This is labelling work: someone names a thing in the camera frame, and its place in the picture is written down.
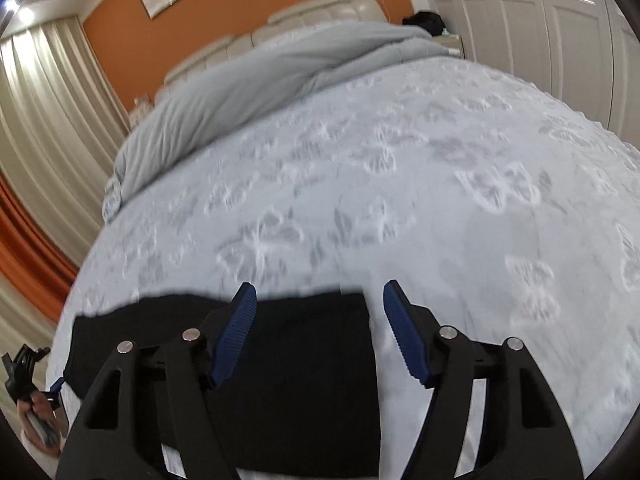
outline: upholstered headboard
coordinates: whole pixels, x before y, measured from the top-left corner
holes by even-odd
[[[251,34],[239,38],[221,38],[172,68],[164,78],[164,86],[156,94],[156,104],[172,86],[187,80],[194,73],[245,54],[288,30],[330,20],[386,22],[386,17],[375,0],[309,0],[280,10],[267,19],[267,25]]]

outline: orange wall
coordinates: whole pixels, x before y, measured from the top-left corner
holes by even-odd
[[[115,91],[131,109],[151,98],[164,75],[206,44],[266,24],[277,10],[302,0],[179,0],[150,20],[140,0],[104,0],[84,30]],[[384,0],[392,22],[412,14],[409,0]]]

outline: black bag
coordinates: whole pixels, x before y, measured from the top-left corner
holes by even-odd
[[[445,28],[440,15],[428,10],[421,10],[410,18],[405,18],[402,20],[402,24],[421,27],[432,36],[440,36]]]

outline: pillow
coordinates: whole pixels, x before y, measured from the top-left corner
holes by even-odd
[[[300,40],[306,40],[306,38],[314,35],[316,32],[327,30],[328,28],[335,27],[335,25],[340,25],[341,23],[345,23],[348,21],[353,20],[331,20],[330,22],[321,22],[309,27],[292,28],[287,32],[283,32],[282,34],[268,39],[264,43],[258,45],[256,48],[260,48],[262,50],[274,50],[286,44],[295,43],[296,41]]]

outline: beige curtain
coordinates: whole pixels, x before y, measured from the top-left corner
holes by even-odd
[[[31,306],[0,274],[0,355],[9,353],[14,358],[20,347],[27,343],[38,349],[50,346],[55,326],[35,307]],[[34,384],[41,390],[45,387],[47,358],[36,366]],[[19,422],[15,404],[4,389],[6,373],[0,367],[0,408],[9,424],[18,430]]]
[[[102,227],[104,186],[127,131],[77,18],[0,44],[0,170],[77,265]]]

